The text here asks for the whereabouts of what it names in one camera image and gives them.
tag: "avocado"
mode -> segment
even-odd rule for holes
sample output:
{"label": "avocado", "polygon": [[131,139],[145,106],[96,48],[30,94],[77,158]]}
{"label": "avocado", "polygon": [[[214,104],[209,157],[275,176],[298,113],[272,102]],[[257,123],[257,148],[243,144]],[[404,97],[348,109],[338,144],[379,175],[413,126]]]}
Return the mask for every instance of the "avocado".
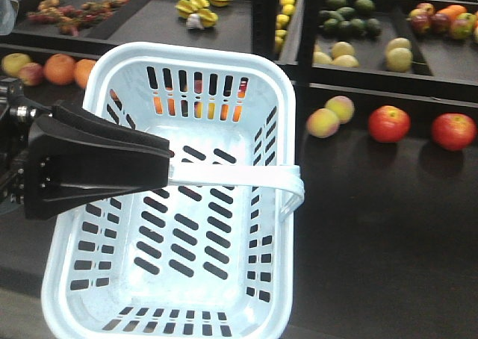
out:
{"label": "avocado", "polygon": [[371,37],[378,37],[382,33],[380,21],[375,18],[367,19],[365,21],[365,30]]}
{"label": "avocado", "polygon": [[327,35],[335,34],[337,32],[338,23],[339,21],[336,20],[335,18],[326,20],[323,23],[323,32]]}
{"label": "avocado", "polygon": [[338,20],[339,22],[342,22],[343,20],[345,20],[344,16],[342,16],[339,12],[337,12],[336,10],[331,10],[329,11],[329,15],[330,15],[330,18],[333,18],[333,19],[336,19]]}
{"label": "avocado", "polygon": [[338,23],[337,35],[341,39],[348,39],[353,35],[353,26],[348,20],[343,20]]}
{"label": "avocado", "polygon": [[375,3],[372,0],[356,0],[353,7],[361,16],[371,16],[375,11]]}
{"label": "avocado", "polygon": [[318,16],[318,25],[322,25],[327,19],[330,19],[330,12],[328,10],[321,10]]}
{"label": "avocado", "polygon": [[342,15],[345,20],[351,20],[355,16],[356,10],[352,7],[340,7],[337,9],[337,13]]}
{"label": "avocado", "polygon": [[337,10],[340,7],[345,7],[347,4],[347,0],[326,0],[326,6],[332,10]]}
{"label": "avocado", "polygon": [[365,21],[360,18],[350,20],[352,26],[352,34],[354,37],[362,37],[365,34]]}

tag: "peach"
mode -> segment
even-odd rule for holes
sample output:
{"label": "peach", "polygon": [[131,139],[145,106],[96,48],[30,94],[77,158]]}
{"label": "peach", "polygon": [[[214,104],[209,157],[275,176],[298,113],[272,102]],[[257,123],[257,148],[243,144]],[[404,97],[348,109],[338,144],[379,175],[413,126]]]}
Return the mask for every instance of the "peach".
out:
{"label": "peach", "polygon": [[40,85],[43,83],[43,66],[38,63],[26,63],[18,71],[18,78],[29,87]]}
{"label": "peach", "polygon": [[348,123],[352,119],[355,111],[352,100],[342,95],[334,96],[327,100],[325,108],[333,111],[341,124]]}
{"label": "peach", "polygon": [[308,117],[305,126],[310,135],[323,139],[335,134],[340,124],[338,116],[332,110],[321,108]]}

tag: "white basket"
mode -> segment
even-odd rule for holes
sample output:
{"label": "white basket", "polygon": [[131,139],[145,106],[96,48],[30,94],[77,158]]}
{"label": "white basket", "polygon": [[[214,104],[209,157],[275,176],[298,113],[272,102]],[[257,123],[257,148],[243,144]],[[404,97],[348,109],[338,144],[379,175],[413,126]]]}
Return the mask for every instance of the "white basket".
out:
{"label": "white basket", "polygon": [[167,187],[58,217],[42,289],[53,333],[278,338],[303,201],[283,71],[255,55],[129,43],[95,65],[84,107],[167,138],[175,155]]}

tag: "basket handle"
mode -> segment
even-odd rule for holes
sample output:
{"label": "basket handle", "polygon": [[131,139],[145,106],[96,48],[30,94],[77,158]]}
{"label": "basket handle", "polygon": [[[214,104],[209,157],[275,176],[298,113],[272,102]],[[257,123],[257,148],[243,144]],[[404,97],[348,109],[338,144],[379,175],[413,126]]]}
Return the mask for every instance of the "basket handle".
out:
{"label": "basket handle", "polygon": [[297,165],[246,166],[199,163],[170,164],[168,185],[259,186],[283,190],[279,218],[284,220],[304,202],[304,183]]}

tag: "robotic arm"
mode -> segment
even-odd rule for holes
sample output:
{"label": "robotic arm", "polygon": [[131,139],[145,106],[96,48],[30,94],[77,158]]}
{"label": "robotic arm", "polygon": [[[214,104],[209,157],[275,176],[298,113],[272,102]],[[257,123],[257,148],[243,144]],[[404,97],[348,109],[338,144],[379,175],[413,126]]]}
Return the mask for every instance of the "robotic arm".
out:
{"label": "robotic arm", "polygon": [[[18,2],[0,0],[0,34],[12,31]],[[112,196],[167,185],[169,141],[59,102],[26,98],[22,82],[0,78],[0,214],[28,219]]]}

